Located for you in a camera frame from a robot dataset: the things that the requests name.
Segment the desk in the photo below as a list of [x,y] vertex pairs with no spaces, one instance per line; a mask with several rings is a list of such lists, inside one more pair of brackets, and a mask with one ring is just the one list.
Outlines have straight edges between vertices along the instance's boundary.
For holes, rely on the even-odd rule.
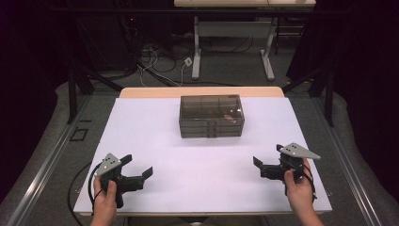
[[[182,8],[312,8],[315,0],[175,0],[175,7]],[[269,54],[276,27],[274,19],[270,22],[200,22],[194,19],[195,53],[192,78],[200,78],[200,37],[252,37],[267,38],[261,58],[267,80],[275,76],[270,64]]]
[[[241,137],[181,138],[181,95],[239,94],[246,117]],[[133,161],[122,174],[136,176],[153,167],[143,190],[123,194],[120,216],[228,216],[292,213],[280,181],[260,177],[252,156],[279,163],[276,144],[307,147],[290,101],[280,88],[130,88],[116,100],[90,172],[107,153]],[[310,161],[318,212],[331,210]],[[88,177],[74,212],[91,213]]]

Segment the black curtain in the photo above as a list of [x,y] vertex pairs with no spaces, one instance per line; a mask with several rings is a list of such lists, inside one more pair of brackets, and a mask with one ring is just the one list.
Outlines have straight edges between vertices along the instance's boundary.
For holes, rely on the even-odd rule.
[[35,151],[67,73],[35,1],[2,1],[0,33],[1,202]]
[[[395,143],[399,138],[399,8],[388,0],[317,0],[315,10],[331,9],[349,9],[351,13],[341,19],[310,18],[287,76],[296,80],[329,59],[335,60],[331,67],[335,70],[334,91],[347,102],[359,151],[380,183],[399,201]],[[340,43],[348,36],[352,37],[348,42]]]

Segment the white paper sheet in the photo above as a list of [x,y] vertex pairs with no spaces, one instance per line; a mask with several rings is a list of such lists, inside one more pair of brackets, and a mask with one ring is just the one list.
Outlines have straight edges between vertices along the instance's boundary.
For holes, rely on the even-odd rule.
[[[291,212],[282,182],[261,178],[252,163],[256,156],[277,165],[277,144],[296,142],[307,148],[291,104],[286,98],[265,97],[241,97],[241,102],[241,137],[181,138],[180,98],[117,99],[90,171],[107,153],[133,156],[122,169],[124,176],[153,167],[143,190],[123,194],[124,206],[118,211],[132,216]],[[318,197],[314,209],[330,211],[319,174],[310,164]],[[91,212],[87,182],[75,212]]]

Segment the finger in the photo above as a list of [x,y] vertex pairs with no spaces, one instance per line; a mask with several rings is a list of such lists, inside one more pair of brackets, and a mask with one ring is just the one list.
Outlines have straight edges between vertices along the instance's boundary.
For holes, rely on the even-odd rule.
[[108,189],[106,191],[105,201],[109,204],[115,202],[115,197],[117,196],[117,184],[114,181],[108,181]]
[[287,185],[288,190],[292,190],[295,188],[296,184],[294,181],[294,174],[291,170],[286,170],[284,173],[285,184]]
[[311,165],[309,164],[309,161],[307,158],[303,158],[303,165],[307,166],[309,170],[311,169]]
[[93,184],[94,184],[94,185],[93,185],[93,186],[94,186],[94,193],[95,193],[95,194],[99,193],[100,190],[101,190],[100,177],[96,177],[96,178],[94,179]]

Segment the table leg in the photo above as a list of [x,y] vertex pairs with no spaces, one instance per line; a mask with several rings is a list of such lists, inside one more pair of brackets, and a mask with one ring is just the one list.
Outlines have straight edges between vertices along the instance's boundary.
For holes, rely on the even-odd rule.
[[275,80],[272,65],[270,64],[270,60],[269,60],[269,54],[270,54],[270,51],[272,48],[272,41],[273,41],[275,31],[276,31],[276,27],[273,26],[273,22],[274,22],[274,18],[272,18],[270,21],[265,50],[261,50],[261,57],[262,57],[262,62],[263,62],[263,66],[264,66],[264,71],[266,72],[267,80],[269,80],[269,81]]
[[200,35],[199,35],[199,18],[194,18],[194,60],[193,60],[193,72],[191,74],[192,79],[200,78]]

